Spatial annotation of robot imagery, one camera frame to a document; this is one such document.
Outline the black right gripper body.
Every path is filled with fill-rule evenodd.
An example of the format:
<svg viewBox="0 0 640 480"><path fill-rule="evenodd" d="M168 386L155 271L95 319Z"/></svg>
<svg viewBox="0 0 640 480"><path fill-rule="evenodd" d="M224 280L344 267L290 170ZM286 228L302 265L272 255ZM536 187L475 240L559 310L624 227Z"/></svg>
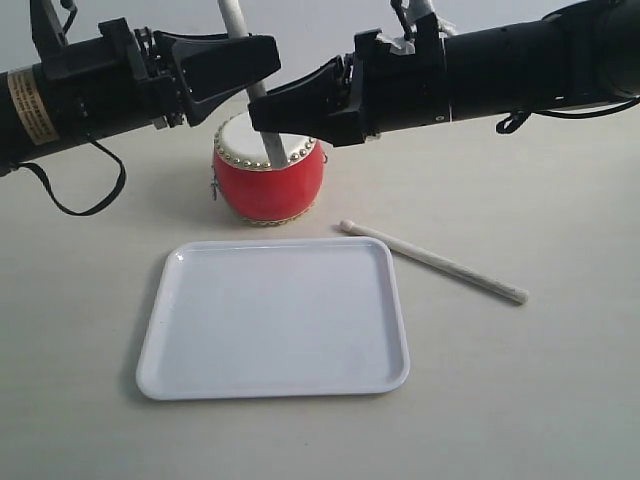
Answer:
<svg viewBox="0 0 640 480"><path fill-rule="evenodd" d="M366 139L452 119L439 19L427 11L413 19L413 27L403 50L380 30L354 37L348 95L339 112L365 113Z"/></svg>

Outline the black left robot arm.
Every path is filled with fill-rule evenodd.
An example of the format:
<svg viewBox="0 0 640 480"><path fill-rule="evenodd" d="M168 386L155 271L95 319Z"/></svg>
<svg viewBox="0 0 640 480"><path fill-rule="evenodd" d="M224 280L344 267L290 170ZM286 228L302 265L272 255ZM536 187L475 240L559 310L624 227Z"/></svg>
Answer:
<svg viewBox="0 0 640 480"><path fill-rule="evenodd" d="M99 23L71 43L53 4L29 4L33 65L1 75L1 172L153 125L195 127L281 67L273 37L184 35Z"/></svg>

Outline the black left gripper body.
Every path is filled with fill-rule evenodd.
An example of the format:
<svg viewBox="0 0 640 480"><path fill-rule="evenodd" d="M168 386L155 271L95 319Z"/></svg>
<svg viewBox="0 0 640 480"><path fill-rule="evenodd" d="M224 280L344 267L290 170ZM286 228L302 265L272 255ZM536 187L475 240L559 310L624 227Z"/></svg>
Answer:
<svg viewBox="0 0 640 480"><path fill-rule="evenodd" d="M183 124L187 108L177 67L157 45L164 33L131 29L123 18L99 23L97 37L67 39L78 8L60 20L50 1L29 4L39 61L31 71L44 111L39 150L67 150L153 125Z"/></svg>

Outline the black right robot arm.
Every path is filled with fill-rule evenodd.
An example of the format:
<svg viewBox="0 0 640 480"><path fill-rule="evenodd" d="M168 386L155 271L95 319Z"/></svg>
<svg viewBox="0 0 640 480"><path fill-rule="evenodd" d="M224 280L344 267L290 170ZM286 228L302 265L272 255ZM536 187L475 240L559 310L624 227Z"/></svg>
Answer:
<svg viewBox="0 0 640 480"><path fill-rule="evenodd" d="M351 53L252 101L253 127L345 147L489 116L510 134L533 115L594 118L639 102L635 1L582 1L464 34L426 1L393 7L401 36L358 33Z"/></svg>

